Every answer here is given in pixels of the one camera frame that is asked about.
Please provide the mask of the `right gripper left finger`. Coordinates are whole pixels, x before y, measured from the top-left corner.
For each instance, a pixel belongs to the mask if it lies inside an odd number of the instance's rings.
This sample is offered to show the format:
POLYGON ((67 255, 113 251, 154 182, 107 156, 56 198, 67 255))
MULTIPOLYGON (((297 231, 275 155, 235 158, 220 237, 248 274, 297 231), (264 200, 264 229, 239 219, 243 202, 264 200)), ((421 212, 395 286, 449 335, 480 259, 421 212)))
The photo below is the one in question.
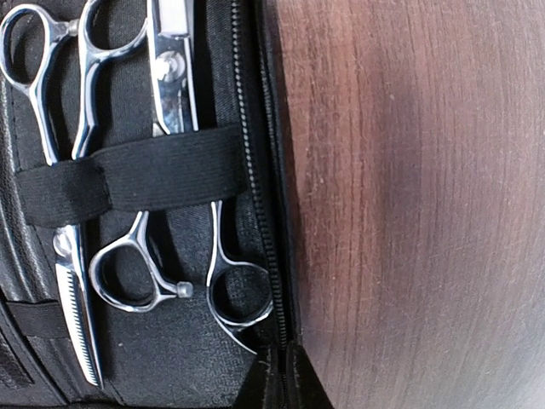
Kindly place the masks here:
POLYGON ((283 404, 278 350, 262 350, 255 356, 232 408, 279 409, 283 404))

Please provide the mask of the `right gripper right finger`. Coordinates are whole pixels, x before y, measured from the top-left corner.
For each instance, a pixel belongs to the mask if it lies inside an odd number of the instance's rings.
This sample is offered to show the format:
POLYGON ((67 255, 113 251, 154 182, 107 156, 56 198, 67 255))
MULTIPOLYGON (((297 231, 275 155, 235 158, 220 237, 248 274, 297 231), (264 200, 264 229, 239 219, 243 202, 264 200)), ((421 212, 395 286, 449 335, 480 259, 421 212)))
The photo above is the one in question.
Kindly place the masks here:
POLYGON ((286 349, 286 400, 288 408, 333 408, 306 350, 297 343, 286 349))

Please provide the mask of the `black zip tool case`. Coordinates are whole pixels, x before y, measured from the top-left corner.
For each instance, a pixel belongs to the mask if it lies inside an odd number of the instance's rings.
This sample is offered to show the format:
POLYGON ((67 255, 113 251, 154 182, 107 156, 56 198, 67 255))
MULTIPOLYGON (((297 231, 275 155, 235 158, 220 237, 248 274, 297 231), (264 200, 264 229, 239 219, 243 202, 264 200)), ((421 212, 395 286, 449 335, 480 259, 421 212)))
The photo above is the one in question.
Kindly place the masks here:
MULTIPOLYGON (((88 1, 4 1, 1 22, 31 3, 58 20, 88 1)), ((91 39, 101 49, 147 29, 149 1, 97 1, 91 39)), ((130 55, 109 60, 95 85, 98 124, 85 157, 71 159, 79 116, 77 39, 58 49, 46 108, 60 161, 48 166, 28 98, 1 71, 1 405, 4 408, 232 408, 255 356, 277 349, 286 400, 286 349, 293 343, 290 225, 284 196, 283 136, 272 45, 262 1, 192 1, 197 131, 153 134, 156 119, 147 34, 130 55), (220 278, 218 307, 244 318, 273 310, 242 331, 254 353, 218 325, 206 301, 211 254, 209 204, 223 203, 226 255, 263 267, 220 278), (89 264, 149 210, 147 242, 171 282, 192 296, 129 313, 95 291, 89 264), (104 386, 88 383, 67 330, 56 281, 55 229, 79 224, 104 386)), ((23 14, 10 34, 11 67, 22 83, 37 74, 44 30, 23 14)), ((125 302, 152 292, 139 253, 103 263, 106 284, 125 302)))

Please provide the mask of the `silver hair scissors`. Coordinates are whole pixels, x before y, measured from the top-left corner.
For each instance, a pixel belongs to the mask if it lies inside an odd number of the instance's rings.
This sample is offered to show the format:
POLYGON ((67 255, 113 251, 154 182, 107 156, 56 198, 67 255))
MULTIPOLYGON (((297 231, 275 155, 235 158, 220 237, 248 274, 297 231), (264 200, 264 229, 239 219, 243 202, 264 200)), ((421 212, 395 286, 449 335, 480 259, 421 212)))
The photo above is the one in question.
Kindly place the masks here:
MULTIPOLYGON (((146 34, 156 117, 153 134, 159 140, 167 135, 186 135, 199 129, 193 76, 193 5, 192 1, 149 1, 146 4, 146 34)), ((233 318, 218 307, 214 291, 219 279, 233 270, 259 274, 266 270, 252 262, 235 261, 226 255, 221 238, 222 211, 222 201, 210 202, 211 254, 206 275, 206 301, 221 329, 240 347, 254 353, 255 348, 243 340, 241 333, 265 320, 273 311, 273 302, 268 300, 259 310, 244 318, 233 318)), ((114 308, 129 313, 144 314, 161 302, 188 298, 193 292, 193 285, 188 281, 174 283, 166 279, 154 260, 146 236, 149 217, 149 210, 138 212, 130 230, 100 249, 89 264, 90 281, 99 296, 114 308), (121 300, 106 284, 103 263, 123 248, 139 253, 152 281, 151 294, 138 302, 121 300)))

